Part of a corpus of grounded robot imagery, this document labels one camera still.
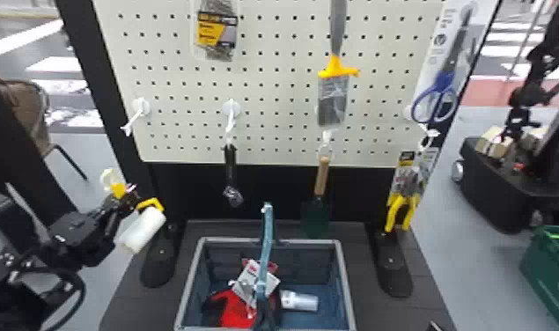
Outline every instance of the pegboard hook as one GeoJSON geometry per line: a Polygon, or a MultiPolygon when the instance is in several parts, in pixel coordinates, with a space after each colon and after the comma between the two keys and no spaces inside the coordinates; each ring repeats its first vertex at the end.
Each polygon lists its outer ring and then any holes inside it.
{"type": "Polygon", "coordinates": [[[121,127],[121,130],[125,132],[125,136],[131,136],[131,129],[133,128],[133,123],[137,121],[138,118],[141,116],[145,116],[150,113],[150,102],[146,100],[144,97],[137,98],[133,100],[133,109],[136,113],[129,119],[127,124],[121,127]]]}
{"type": "Polygon", "coordinates": [[[419,141],[419,151],[424,152],[431,147],[433,140],[441,135],[441,132],[436,129],[428,129],[425,124],[418,124],[418,126],[425,134],[425,137],[419,141]]]}
{"type": "Polygon", "coordinates": [[[236,118],[240,114],[240,104],[234,99],[227,100],[222,106],[222,111],[228,116],[228,124],[225,126],[225,144],[232,144],[232,131],[236,127],[236,118]]]}
{"type": "Polygon", "coordinates": [[[316,153],[316,157],[320,159],[321,157],[330,157],[331,161],[333,160],[333,146],[331,144],[331,140],[333,137],[334,129],[323,130],[322,131],[322,141],[320,142],[320,146],[318,147],[318,152],[316,153]]]}

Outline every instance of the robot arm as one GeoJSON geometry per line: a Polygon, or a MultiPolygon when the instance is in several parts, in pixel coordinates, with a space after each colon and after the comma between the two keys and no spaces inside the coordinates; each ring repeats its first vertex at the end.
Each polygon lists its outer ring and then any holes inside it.
{"type": "Polygon", "coordinates": [[[135,186],[127,186],[123,196],[109,195],[100,207],[87,214],[70,213],[61,217],[48,229],[49,242],[21,255],[7,250],[0,253],[0,331],[38,331],[45,320],[78,292],[76,304],[46,331],[62,327],[85,299],[85,284],[77,272],[106,259],[115,248],[114,235],[121,221],[142,201],[135,186]],[[47,266],[32,267],[30,260],[35,257],[47,266]],[[55,275],[59,283],[38,294],[19,281],[29,273],[55,275]]]}
{"type": "Polygon", "coordinates": [[[538,122],[530,121],[530,107],[538,104],[547,106],[559,93],[559,83],[549,91],[541,86],[544,79],[559,67],[559,6],[548,24],[544,41],[530,51],[527,60],[532,67],[524,85],[515,89],[510,96],[511,111],[505,122],[503,139],[510,136],[518,141],[524,127],[539,127],[538,122]]]}

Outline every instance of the green plastic basket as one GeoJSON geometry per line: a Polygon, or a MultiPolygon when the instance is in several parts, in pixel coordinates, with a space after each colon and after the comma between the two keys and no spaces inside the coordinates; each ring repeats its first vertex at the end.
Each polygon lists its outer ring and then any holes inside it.
{"type": "Polygon", "coordinates": [[[559,324],[559,226],[535,231],[519,268],[559,324]]]}

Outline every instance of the blue scissors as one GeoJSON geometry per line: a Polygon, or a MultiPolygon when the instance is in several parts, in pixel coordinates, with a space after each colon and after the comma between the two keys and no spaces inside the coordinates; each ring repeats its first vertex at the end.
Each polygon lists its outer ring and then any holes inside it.
{"type": "Polygon", "coordinates": [[[472,9],[466,12],[460,30],[456,34],[456,39],[453,41],[452,50],[445,59],[444,67],[435,77],[433,85],[421,93],[413,102],[413,107],[411,108],[413,121],[419,123],[440,123],[452,117],[455,112],[455,108],[458,105],[458,95],[453,88],[453,80],[456,77],[456,65],[458,64],[458,57],[460,57],[464,39],[466,39],[471,16],[472,9]],[[424,102],[427,102],[427,106],[423,110],[423,105],[421,104],[424,102]],[[444,104],[448,102],[452,103],[452,106],[443,113],[444,104]]]}

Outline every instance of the white pegboard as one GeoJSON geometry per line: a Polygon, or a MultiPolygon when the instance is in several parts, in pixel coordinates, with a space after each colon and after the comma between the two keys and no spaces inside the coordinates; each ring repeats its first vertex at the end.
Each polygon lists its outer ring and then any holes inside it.
{"type": "MultiPolygon", "coordinates": [[[[423,136],[401,111],[412,99],[442,0],[349,0],[344,65],[349,83],[335,166],[391,167],[423,136]]],[[[328,0],[240,0],[232,63],[192,54],[188,0],[94,0],[129,117],[145,97],[152,113],[134,126],[150,162],[222,163],[229,98],[244,112],[239,164],[316,166],[321,131],[317,72],[328,60],[328,0]]]]}

